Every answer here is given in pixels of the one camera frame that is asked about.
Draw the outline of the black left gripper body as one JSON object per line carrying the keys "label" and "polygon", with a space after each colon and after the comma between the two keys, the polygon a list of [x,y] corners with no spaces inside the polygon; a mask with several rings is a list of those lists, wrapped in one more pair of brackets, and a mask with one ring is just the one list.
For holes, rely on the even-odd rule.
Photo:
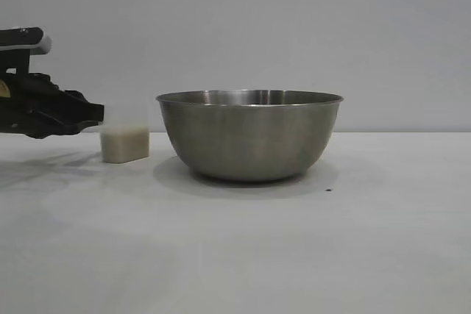
{"label": "black left gripper body", "polygon": [[21,127],[36,122],[65,125],[65,119],[54,111],[54,98],[60,91],[47,74],[13,73],[2,68],[1,132],[21,134]]}

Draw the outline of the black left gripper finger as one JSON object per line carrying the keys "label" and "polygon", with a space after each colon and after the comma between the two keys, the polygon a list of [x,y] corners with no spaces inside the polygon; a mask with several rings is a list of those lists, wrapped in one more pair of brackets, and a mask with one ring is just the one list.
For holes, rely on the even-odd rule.
{"label": "black left gripper finger", "polygon": [[46,125],[36,122],[34,124],[21,127],[21,134],[26,135],[29,138],[40,140],[50,136],[77,135],[88,127],[89,124],[87,122],[73,125]]}
{"label": "black left gripper finger", "polygon": [[95,122],[104,120],[105,108],[102,104],[89,102],[76,90],[61,90],[54,98],[54,111],[71,123]]}

